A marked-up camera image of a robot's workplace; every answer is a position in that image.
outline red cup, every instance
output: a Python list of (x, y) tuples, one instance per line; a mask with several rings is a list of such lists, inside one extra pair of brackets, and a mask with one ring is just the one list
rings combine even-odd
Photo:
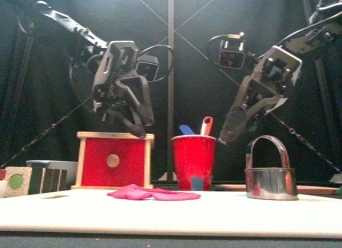
[(181, 190), (210, 190), (217, 139), (206, 135), (173, 138), (174, 161)]

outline black curtain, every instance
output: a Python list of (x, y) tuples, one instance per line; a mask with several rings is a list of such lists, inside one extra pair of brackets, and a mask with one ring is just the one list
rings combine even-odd
[[(145, 49), (169, 43), (169, 0), (45, 0), (53, 8), (71, 16), (106, 41), (134, 40)], [(234, 102), (246, 71), (221, 71), (206, 59), (206, 44), (221, 34), (245, 32), (248, 49), (262, 55), (290, 33), (308, 25), (302, 0), (174, 0), (174, 135), (188, 124), (200, 132), (205, 116), (214, 117), (213, 136), (218, 137), (225, 116)], [(19, 14), (0, 0), (2, 46), (2, 163), (26, 144), (50, 129), (91, 94), (93, 74), (73, 68), (66, 49), (54, 39), (30, 38), (18, 27)], [(341, 50), (325, 56), (332, 98), (341, 123)], [(30, 53), (27, 69), (23, 58)], [(157, 123), (148, 128), (157, 135), (153, 150), (153, 179), (168, 171), (168, 79), (152, 84)], [(264, 128), (244, 136), (230, 146), (217, 144), (214, 180), (244, 181), (245, 153), (249, 141), (261, 134), (277, 136), (285, 143), (298, 180), (327, 182), (336, 173), (327, 161), (290, 134), (305, 137), (328, 159), (341, 167), (332, 150), (320, 83), (313, 63), (305, 63), (296, 92), (288, 103), (269, 115)], [(30, 150), (11, 161), (25, 165), (27, 160), (78, 160), (78, 131), (123, 132), (121, 123), (105, 123), (87, 107), (81, 107), (53, 128), (50, 134)], [(256, 165), (280, 165), (276, 148), (256, 147)]]

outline white table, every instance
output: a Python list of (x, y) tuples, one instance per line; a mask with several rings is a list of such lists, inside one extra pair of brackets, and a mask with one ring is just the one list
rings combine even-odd
[(245, 192), (200, 192), (198, 200), (131, 201), (109, 192), (79, 189), (0, 199), (0, 231), (11, 236), (25, 232), (342, 240), (339, 199), (300, 195), (298, 201), (272, 201), (250, 199)]

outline pink cloth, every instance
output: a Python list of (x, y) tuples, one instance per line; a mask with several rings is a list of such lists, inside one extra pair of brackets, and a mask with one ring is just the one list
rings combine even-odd
[(161, 201), (182, 201), (201, 198), (201, 195), (196, 193), (172, 191), (161, 188), (142, 188), (135, 184), (125, 186), (118, 191), (110, 192), (107, 195), (114, 198), (129, 200), (154, 198)]

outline metal padlock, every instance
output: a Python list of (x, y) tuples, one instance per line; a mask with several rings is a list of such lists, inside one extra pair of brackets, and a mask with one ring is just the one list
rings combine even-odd
[[(270, 140), (281, 153), (282, 167), (253, 168), (253, 148), (260, 139)], [(296, 171), (284, 143), (274, 136), (264, 135), (254, 139), (246, 153), (246, 192), (249, 198), (269, 200), (298, 200)]]

